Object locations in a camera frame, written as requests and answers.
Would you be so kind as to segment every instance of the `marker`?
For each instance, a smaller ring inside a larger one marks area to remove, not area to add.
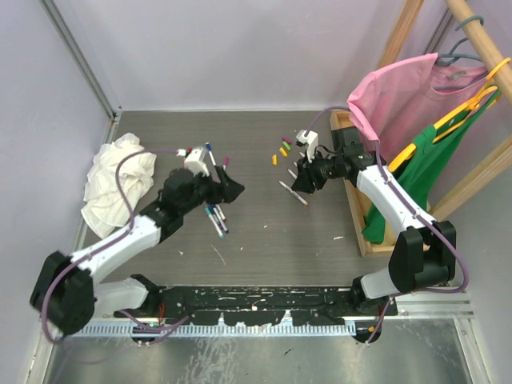
[[[296,174],[294,174],[294,172],[293,172],[290,168],[288,168],[288,173],[289,173],[289,174],[291,174],[291,177],[292,177],[292,178],[294,178],[295,180],[297,180],[297,175],[296,175]]]
[[[281,180],[279,180],[279,184],[281,184],[283,186],[283,188],[285,190],[288,190],[288,192],[290,192],[297,200],[299,200],[302,204],[304,204],[305,206],[307,206],[307,201],[304,200],[303,198],[301,198],[294,190],[292,190],[291,188],[288,187],[288,185],[286,185],[284,182],[282,182]]]
[[[211,160],[211,163],[216,166],[217,163],[215,162],[215,159],[214,159],[214,154],[211,153],[211,145],[209,143],[206,144],[206,148],[208,149],[208,153],[210,154],[210,160]]]
[[[214,224],[214,227],[217,231],[218,236],[220,238],[224,238],[224,234],[222,233],[221,228],[215,222],[214,216],[211,214],[210,210],[208,209],[208,206],[205,206],[205,212],[208,215],[208,218],[210,219],[210,221]]]
[[[211,211],[214,212],[214,220],[216,221],[216,223],[222,228],[222,230],[224,232],[226,232],[228,234],[230,232],[230,230],[228,230],[226,224],[224,224],[224,221],[222,220],[222,216],[218,212],[218,209],[216,208],[216,206],[209,206],[209,207],[210,207],[210,212]]]
[[[224,216],[224,212],[222,212],[222,210],[221,210],[221,206],[219,204],[217,204],[217,205],[215,205],[215,208],[217,208],[218,212],[221,214],[221,219],[224,222],[227,222],[226,216]]]

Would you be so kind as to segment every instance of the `gray hanger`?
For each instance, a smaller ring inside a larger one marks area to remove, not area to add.
[[[470,18],[467,18],[466,20],[464,20],[463,22],[461,22],[458,26],[455,27],[455,30],[460,30],[461,28],[464,27],[465,24],[467,24],[468,22],[472,22],[473,20],[479,20],[480,21],[480,24],[483,25],[484,23],[484,19],[483,19],[483,16],[480,16],[478,14],[474,15],[474,16],[471,16]],[[482,60],[480,59],[480,57],[474,55],[474,54],[456,54],[455,51],[456,49],[461,45],[463,44],[464,42],[467,42],[469,39],[468,38],[461,38],[458,42],[456,42],[454,44],[454,46],[452,47],[452,49],[450,50],[450,52],[448,52],[447,54],[438,54],[438,59],[436,60],[436,64],[439,65],[439,66],[451,66],[454,62],[456,62],[457,60],[459,60],[460,58],[468,58],[468,59],[471,59],[471,60],[476,60],[478,62],[482,62]],[[441,60],[441,58],[451,58],[451,60]],[[484,72],[482,74],[482,76],[478,76],[478,78],[476,78],[475,80],[473,80],[471,83],[465,85],[465,86],[437,86],[435,87],[434,89],[435,90],[461,90],[462,88],[466,88],[467,86],[470,86],[472,84],[475,84],[476,82],[479,82],[480,80],[482,80],[485,76],[487,76],[488,72]]]
[[[482,24],[482,25],[484,23],[483,16],[476,14],[474,16],[471,16],[470,18],[467,18],[463,22],[461,22],[458,26],[455,27],[455,30],[460,30],[462,27],[464,27],[465,24],[467,24],[468,22],[472,22],[473,20],[479,20],[480,24]],[[455,53],[455,50],[461,44],[463,44],[464,42],[467,42],[468,40],[469,40],[468,38],[461,38],[458,42],[456,42],[454,44],[454,46],[452,47],[450,52],[448,52],[447,54],[438,54],[438,59],[436,60],[436,64],[439,66],[451,66],[454,62],[456,62],[460,58],[468,58],[471,60],[476,60],[478,62],[482,62],[480,57],[478,57],[474,54],[456,54]],[[440,58],[451,58],[451,60],[445,61],[445,60],[440,60]]]

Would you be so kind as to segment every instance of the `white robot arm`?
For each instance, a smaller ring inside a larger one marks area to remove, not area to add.
[[[122,282],[102,281],[133,256],[163,242],[181,228],[183,217],[193,208],[204,202],[230,203],[244,191],[244,186],[229,178],[221,166],[215,167],[220,180],[215,182],[203,161],[205,153],[205,148],[193,149],[186,156],[184,167],[170,172],[158,198],[135,216],[133,227],[128,225],[71,255],[54,252],[46,258],[30,304],[41,311],[50,284],[61,271],[84,256],[93,255],[73,268],[50,297],[48,319],[64,335],[78,332],[92,317],[152,306],[147,299],[154,285],[143,276],[135,275]]]
[[[312,140],[318,142],[316,133],[300,131],[297,144],[308,146],[311,140],[307,138],[312,134]],[[386,175],[383,177],[375,152],[364,151],[357,128],[334,130],[332,136],[335,154],[323,157],[315,148],[310,158],[308,146],[308,155],[298,161],[298,177],[292,190],[312,194],[323,188],[329,178],[348,179],[375,204],[398,236],[388,267],[353,281],[354,304],[406,294],[453,279],[455,257],[418,216],[436,227],[455,246],[455,229],[451,223],[436,222],[400,187],[387,166],[383,167]],[[390,182],[402,198],[391,189]]]

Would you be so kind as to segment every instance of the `black mounting plate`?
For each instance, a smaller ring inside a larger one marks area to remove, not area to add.
[[[337,286],[175,286],[151,289],[151,308],[142,306],[129,310],[135,317],[158,317],[159,307],[165,306],[164,318],[171,324],[189,317],[195,325],[217,325],[221,314],[224,323],[236,326],[279,324],[288,310],[294,326],[342,325],[344,317],[377,316],[387,298],[355,309],[350,290]],[[387,316],[398,314],[396,304],[388,308]],[[116,312],[116,317],[124,317]]]

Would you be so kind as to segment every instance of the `crumpled towel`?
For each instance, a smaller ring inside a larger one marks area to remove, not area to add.
[[[89,228],[100,238],[107,237],[116,227],[122,227],[130,218],[121,194],[115,184],[115,170],[129,154],[144,150],[134,134],[125,134],[112,144],[103,144],[94,156],[87,174],[84,194],[86,205],[82,216]],[[126,161],[119,172],[123,192],[131,206],[153,186],[155,154],[140,154]]]

